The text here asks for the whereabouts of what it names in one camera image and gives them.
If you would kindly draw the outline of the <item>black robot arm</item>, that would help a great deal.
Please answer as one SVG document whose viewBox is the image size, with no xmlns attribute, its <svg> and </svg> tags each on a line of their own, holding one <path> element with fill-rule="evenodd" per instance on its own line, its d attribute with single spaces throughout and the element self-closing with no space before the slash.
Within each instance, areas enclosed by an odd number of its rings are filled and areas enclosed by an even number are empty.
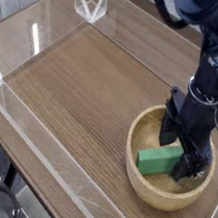
<svg viewBox="0 0 218 218">
<path fill-rule="evenodd" d="M 179 141 L 181 158 L 171 170 L 176 181 L 204 174 L 212 161 L 211 132 L 218 128 L 218 0 L 175 0 L 177 13 L 203 32 L 199 67 L 183 93 L 171 89 L 161 122 L 162 146 Z"/>
</svg>

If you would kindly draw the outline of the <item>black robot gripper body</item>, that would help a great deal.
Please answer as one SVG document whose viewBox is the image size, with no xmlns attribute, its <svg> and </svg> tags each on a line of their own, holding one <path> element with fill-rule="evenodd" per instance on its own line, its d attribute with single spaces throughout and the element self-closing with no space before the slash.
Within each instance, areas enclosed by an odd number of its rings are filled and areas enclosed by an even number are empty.
<svg viewBox="0 0 218 218">
<path fill-rule="evenodd" d="M 202 172 L 212 161 L 211 132 L 218 126 L 218 92 L 206 93 L 195 77 L 189 80 L 187 93 L 174 86 L 166 102 L 166 111 L 177 127 L 177 139 L 183 153 L 203 159 Z"/>
</svg>

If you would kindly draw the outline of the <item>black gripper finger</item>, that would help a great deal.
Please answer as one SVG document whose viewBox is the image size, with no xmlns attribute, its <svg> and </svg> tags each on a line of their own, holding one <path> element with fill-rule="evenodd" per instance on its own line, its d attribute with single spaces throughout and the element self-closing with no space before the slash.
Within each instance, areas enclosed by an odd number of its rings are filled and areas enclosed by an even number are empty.
<svg viewBox="0 0 218 218">
<path fill-rule="evenodd" d="M 176 129 L 176 123 L 171 119 L 169 114 L 166 113 L 162 118 L 159 133 L 159 143 L 161 146 L 173 144 L 177 140 L 178 132 Z"/>
<path fill-rule="evenodd" d="M 178 163 L 171 171 L 171 177 L 175 181 L 179 181 L 184 177 L 197 177 L 202 172 L 203 159 L 200 156 L 194 156 L 189 153 L 184 153 L 179 158 Z"/>
</svg>

